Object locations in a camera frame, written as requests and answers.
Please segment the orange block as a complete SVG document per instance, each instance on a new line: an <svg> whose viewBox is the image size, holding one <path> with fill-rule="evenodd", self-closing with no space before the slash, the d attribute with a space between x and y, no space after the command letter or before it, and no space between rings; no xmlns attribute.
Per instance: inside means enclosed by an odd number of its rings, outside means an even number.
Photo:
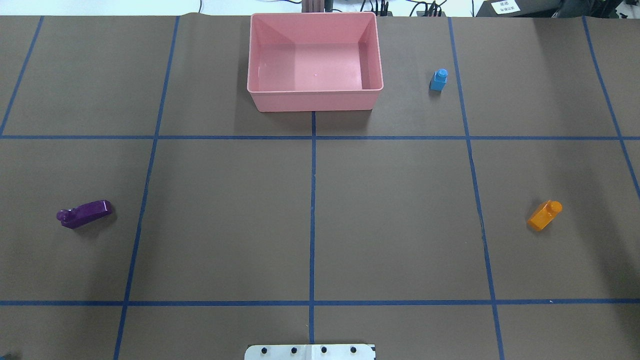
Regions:
<svg viewBox="0 0 640 360"><path fill-rule="evenodd" d="M528 218L527 225L535 230L542 231L563 210L563 205L557 200L547 200L542 203Z"/></svg>

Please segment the purple block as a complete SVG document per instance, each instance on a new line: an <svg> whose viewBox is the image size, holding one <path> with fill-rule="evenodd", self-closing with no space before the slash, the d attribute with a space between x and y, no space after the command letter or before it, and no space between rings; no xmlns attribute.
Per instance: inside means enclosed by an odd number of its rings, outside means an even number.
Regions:
<svg viewBox="0 0 640 360"><path fill-rule="evenodd" d="M55 218L62 227L77 229L98 219L106 217L114 211L112 203L108 200L97 200L83 203L71 209L58 210Z"/></svg>

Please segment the pink plastic box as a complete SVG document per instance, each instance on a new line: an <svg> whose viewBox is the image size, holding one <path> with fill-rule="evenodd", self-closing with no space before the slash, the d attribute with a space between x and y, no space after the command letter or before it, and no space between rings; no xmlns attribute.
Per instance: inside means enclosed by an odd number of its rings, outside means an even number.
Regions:
<svg viewBox="0 0 640 360"><path fill-rule="evenodd" d="M246 88L260 112L372 110L384 89L377 16L252 14Z"/></svg>

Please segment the dark box with label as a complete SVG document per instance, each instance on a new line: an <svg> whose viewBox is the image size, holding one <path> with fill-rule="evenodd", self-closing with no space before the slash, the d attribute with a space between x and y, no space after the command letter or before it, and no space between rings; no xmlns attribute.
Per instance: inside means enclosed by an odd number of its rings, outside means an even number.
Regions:
<svg viewBox="0 0 640 360"><path fill-rule="evenodd" d="M486 0L476 18L551 18L565 0Z"/></svg>

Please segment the small blue block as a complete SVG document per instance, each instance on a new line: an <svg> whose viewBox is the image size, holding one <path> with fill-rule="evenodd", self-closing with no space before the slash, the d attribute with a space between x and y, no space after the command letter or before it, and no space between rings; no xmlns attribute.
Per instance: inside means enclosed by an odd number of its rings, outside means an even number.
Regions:
<svg viewBox="0 0 640 360"><path fill-rule="evenodd" d="M429 83L429 90L435 92L442 92L448 83L448 70L445 68L440 68L434 71L432 78Z"/></svg>

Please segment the white metal base plate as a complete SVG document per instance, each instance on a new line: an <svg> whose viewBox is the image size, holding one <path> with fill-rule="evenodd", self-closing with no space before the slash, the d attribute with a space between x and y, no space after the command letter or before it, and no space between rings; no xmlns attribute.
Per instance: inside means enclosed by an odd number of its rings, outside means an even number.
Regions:
<svg viewBox="0 0 640 360"><path fill-rule="evenodd" d="M375 360L373 344L264 344L251 345L245 360Z"/></svg>

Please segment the aluminium frame post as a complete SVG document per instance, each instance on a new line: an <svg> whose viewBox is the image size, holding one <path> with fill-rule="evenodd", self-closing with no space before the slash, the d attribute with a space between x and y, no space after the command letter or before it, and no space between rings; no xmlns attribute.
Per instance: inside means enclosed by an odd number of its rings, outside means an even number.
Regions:
<svg viewBox="0 0 640 360"><path fill-rule="evenodd" d="M325 13L325 0L302 0L302 13Z"/></svg>

